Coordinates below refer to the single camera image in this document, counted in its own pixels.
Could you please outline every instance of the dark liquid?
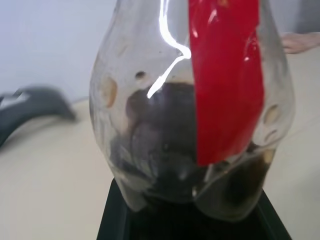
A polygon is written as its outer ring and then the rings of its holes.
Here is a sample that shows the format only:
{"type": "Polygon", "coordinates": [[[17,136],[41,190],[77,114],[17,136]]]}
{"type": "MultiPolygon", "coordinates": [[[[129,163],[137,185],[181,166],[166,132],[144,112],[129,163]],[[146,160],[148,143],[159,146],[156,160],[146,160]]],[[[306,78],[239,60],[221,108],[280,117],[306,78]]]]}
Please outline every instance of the dark liquid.
{"type": "Polygon", "coordinates": [[[194,87],[166,83],[150,99],[147,93],[148,89],[138,90],[128,98],[126,113],[131,127],[111,146],[112,163],[126,173],[127,183],[118,180],[118,184],[123,184],[127,203],[132,201],[129,206],[140,195],[146,202],[143,211],[150,213],[170,209],[173,203],[194,201],[192,205],[208,216],[231,221],[245,217],[259,199],[269,168],[263,156],[252,156],[233,168],[225,161],[217,164],[215,173],[227,174],[194,200],[193,191],[200,193],[206,187],[208,171],[197,165],[194,87]],[[129,160],[120,154],[121,148],[127,149],[129,160]],[[148,183],[142,193],[133,194],[130,189],[143,189],[148,183]]]}

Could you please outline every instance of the black base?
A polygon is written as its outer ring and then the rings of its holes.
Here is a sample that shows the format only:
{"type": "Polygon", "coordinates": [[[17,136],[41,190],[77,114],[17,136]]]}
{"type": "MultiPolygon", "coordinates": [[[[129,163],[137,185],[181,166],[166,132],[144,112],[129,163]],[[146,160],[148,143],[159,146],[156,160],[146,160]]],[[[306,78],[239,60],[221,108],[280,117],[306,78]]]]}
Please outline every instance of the black base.
{"type": "Polygon", "coordinates": [[[255,210],[245,220],[228,223],[204,216],[193,204],[177,205],[156,216],[132,213],[113,180],[97,240],[158,239],[291,240],[291,237],[264,192],[255,210]]]}

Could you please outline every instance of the red stripe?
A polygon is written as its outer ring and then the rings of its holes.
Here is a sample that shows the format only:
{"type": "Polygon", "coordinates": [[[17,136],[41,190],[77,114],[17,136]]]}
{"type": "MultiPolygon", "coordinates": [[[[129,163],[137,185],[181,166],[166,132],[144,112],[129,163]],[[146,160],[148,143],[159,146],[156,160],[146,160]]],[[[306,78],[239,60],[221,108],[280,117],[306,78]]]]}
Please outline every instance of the red stripe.
{"type": "Polygon", "coordinates": [[[249,144],[264,106],[258,0],[189,0],[197,162],[214,164],[249,144]]]}

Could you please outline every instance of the table surface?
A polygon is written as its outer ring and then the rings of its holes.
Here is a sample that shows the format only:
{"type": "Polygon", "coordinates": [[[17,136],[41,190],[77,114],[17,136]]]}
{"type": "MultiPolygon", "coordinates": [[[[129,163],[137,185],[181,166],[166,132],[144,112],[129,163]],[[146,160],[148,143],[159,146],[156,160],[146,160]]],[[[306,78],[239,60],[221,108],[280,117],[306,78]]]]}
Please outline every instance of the table surface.
{"type": "MultiPolygon", "coordinates": [[[[297,112],[264,190],[293,239],[320,236],[320,48],[288,56],[297,112]]],[[[98,149],[88,101],[79,121],[37,119],[0,151],[0,239],[96,239],[113,175],[98,149]]]]}

